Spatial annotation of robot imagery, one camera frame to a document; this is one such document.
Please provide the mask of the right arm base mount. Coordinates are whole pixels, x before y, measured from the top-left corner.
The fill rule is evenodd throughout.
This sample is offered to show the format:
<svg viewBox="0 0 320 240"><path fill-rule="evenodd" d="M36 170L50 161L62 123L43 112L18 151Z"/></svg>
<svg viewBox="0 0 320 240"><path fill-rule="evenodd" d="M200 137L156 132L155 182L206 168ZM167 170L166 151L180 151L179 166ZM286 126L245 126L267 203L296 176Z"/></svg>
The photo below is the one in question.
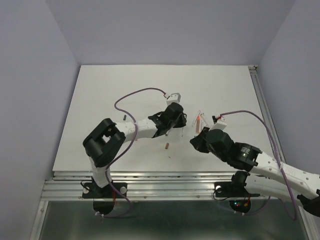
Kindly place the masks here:
<svg viewBox="0 0 320 240"><path fill-rule="evenodd" d="M251 198L257 198L259 193L250 193L245 187L250 174L246 171L237 171L229 181L216 181L212 197L216 201L228 200L233 211L248 214L251 209Z"/></svg>

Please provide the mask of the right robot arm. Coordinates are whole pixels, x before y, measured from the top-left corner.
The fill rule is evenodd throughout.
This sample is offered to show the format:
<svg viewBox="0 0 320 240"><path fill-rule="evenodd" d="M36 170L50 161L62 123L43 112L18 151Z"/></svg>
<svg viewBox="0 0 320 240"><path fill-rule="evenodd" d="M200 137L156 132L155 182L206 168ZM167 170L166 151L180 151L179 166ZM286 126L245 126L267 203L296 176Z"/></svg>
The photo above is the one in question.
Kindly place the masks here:
<svg viewBox="0 0 320 240"><path fill-rule="evenodd" d="M230 181L218 182L214 197L220 199L259 197L294 200L306 212L320 215L320 176L290 166L259 148L234 142L221 129L205 127L190 144L200 153L213 154L236 169Z"/></svg>

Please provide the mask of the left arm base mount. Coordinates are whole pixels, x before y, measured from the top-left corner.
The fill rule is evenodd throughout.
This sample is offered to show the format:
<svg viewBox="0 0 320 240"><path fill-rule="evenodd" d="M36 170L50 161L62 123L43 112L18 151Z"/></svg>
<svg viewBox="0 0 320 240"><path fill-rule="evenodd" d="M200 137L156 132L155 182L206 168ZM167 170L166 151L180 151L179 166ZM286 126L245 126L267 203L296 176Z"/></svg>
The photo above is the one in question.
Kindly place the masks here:
<svg viewBox="0 0 320 240"><path fill-rule="evenodd" d="M92 181L81 181L82 198L85 200L92 200L92 208L97 216L103 218L119 218L124 213L113 212L116 207L116 200L120 196L110 186L107 185L103 188Z"/></svg>

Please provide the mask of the dark green marker pen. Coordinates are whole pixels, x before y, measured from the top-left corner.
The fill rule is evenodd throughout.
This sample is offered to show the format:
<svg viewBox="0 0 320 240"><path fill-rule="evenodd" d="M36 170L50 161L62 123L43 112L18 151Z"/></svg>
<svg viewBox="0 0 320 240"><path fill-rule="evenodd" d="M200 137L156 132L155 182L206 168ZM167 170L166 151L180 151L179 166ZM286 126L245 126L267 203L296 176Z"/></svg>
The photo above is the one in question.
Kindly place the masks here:
<svg viewBox="0 0 320 240"><path fill-rule="evenodd" d="M206 119L204 113L201 113L201 114L200 114L200 117L201 117L202 120L204 121L205 125L206 125L207 127L209 127L210 124L209 124L208 120Z"/></svg>

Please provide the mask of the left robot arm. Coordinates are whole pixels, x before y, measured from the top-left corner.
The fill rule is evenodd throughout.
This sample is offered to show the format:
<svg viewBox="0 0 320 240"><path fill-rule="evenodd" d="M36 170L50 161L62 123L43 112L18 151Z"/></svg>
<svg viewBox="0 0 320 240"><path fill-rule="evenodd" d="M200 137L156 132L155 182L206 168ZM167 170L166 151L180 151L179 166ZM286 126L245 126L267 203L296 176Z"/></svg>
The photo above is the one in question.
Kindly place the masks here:
<svg viewBox="0 0 320 240"><path fill-rule="evenodd" d="M187 125L187 114L178 103L171 103L160 111L137 122L117 123L110 118L102 120L84 139L82 145L90 159L94 191L100 197L111 193L110 164L124 143L136 139L154 139L164 136L172 128Z"/></svg>

